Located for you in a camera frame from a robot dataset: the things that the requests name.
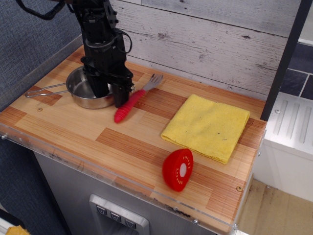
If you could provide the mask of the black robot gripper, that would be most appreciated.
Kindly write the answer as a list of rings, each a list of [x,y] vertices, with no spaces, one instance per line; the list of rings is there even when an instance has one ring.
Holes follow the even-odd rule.
[[[122,107],[129,100],[132,90],[133,74],[125,66],[126,54],[123,40],[110,40],[102,43],[84,41],[85,56],[82,57],[88,82],[95,97],[109,94],[108,84],[112,86],[116,108]]]

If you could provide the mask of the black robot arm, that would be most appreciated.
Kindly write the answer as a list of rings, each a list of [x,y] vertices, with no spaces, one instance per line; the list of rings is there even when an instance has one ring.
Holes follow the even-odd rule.
[[[96,98],[112,89],[115,106],[129,99],[133,73],[125,66],[124,37],[127,33],[116,28],[117,12],[108,0],[68,0],[81,27],[85,56],[81,58],[85,74]]]

